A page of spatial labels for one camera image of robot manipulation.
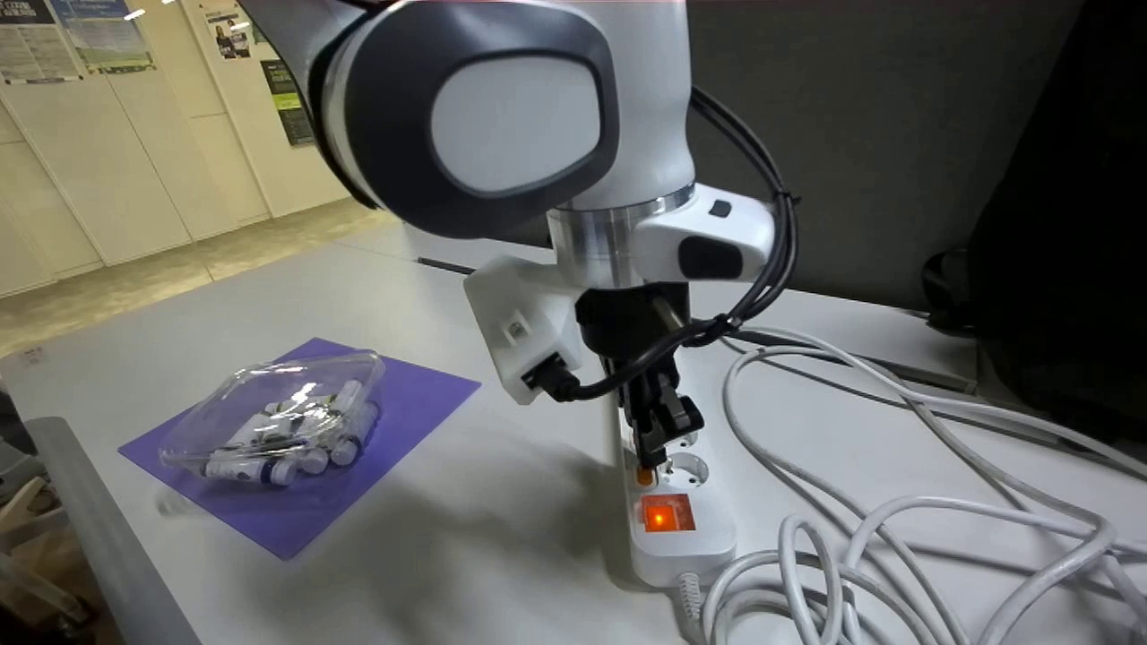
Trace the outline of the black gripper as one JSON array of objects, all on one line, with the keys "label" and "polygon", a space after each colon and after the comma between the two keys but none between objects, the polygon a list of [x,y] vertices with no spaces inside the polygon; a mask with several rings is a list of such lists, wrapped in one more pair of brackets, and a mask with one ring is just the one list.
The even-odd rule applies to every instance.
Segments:
[{"label": "black gripper", "polygon": [[[584,291],[576,296],[581,340],[602,362],[612,385],[653,371],[673,362],[673,332],[687,321],[687,287],[653,283],[634,291]],[[668,453],[663,437],[679,441],[702,428],[702,412],[670,375],[631,381],[625,410],[634,435],[643,469],[657,469]]]}]

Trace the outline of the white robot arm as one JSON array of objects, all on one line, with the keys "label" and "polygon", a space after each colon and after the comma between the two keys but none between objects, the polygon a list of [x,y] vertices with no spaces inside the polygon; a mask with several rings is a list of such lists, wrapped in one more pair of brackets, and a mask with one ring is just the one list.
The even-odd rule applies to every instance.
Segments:
[{"label": "white robot arm", "polygon": [[791,195],[694,178],[707,115],[685,0],[235,0],[295,80],[346,195],[455,241],[547,228],[547,264],[466,279],[506,392],[612,394],[646,469],[702,428],[673,355],[761,316],[791,275]]}]

